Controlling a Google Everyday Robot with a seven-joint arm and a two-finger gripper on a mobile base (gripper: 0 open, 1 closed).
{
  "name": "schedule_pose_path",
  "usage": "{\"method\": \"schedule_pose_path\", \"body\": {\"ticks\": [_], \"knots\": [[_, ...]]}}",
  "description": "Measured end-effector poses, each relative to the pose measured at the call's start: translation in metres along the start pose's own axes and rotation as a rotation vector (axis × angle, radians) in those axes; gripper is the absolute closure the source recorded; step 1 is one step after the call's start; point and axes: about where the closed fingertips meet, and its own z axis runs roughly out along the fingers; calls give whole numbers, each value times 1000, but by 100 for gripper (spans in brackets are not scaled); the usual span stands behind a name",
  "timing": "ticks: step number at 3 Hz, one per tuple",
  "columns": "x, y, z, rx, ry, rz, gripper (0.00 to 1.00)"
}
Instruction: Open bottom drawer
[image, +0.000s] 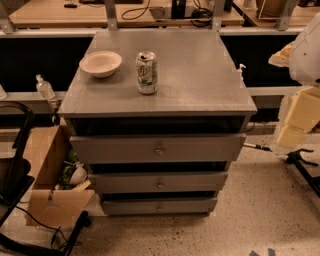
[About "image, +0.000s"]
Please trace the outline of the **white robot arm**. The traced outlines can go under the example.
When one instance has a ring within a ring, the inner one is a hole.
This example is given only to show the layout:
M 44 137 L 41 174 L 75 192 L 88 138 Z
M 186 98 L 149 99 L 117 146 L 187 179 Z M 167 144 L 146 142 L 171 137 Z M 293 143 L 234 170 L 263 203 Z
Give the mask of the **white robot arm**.
M 280 104 L 271 149 L 285 154 L 296 149 L 304 135 L 320 122 L 320 13 L 293 42 L 273 54 L 269 63 L 288 67 L 290 78 L 302 85 Z

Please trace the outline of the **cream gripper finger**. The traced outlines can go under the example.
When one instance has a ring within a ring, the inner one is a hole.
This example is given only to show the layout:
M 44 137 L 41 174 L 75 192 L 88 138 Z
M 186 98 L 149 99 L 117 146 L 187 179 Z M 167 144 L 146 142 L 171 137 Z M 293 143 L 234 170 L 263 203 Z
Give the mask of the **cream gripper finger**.
M 285 124 L 311 131 L 320 122 L 320 88 L 307 87 L 292 96 Z
M 276 143 L 284 148 L 295 148 L 302 141 L 303 136 L 303 129 L 284 125 L 280 130 Z

